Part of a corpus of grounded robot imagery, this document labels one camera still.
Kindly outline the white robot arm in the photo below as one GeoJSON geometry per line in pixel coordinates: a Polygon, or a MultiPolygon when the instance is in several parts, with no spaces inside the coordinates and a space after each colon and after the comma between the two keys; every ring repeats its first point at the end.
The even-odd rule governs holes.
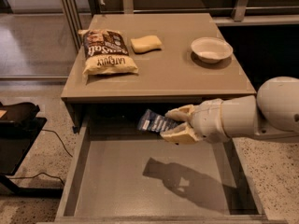
{"type": "Polygon", "coordinates": [[[166,115],[179,126],[162,132],[161,137],[175,144],[222,143],[237,137],[296,142],[299,136],[299,79],[274,77],[255,95],[185,105],[166,115]]]}

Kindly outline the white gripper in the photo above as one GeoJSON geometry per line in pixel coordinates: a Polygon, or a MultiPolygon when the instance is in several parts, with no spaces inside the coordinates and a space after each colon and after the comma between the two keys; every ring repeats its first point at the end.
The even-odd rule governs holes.
{"type": "Polygon", "coordinates": [[[184,123],[161,132],[160,136],[166,142],[177,145],[192,145],[202,140],[208,143],[227,142],[230,137],[226,135],[222,125],[222,103],[222,99],[214,99],[204,101],[200,105],[184,105],[167,111],[167,118],[184,123]]]}

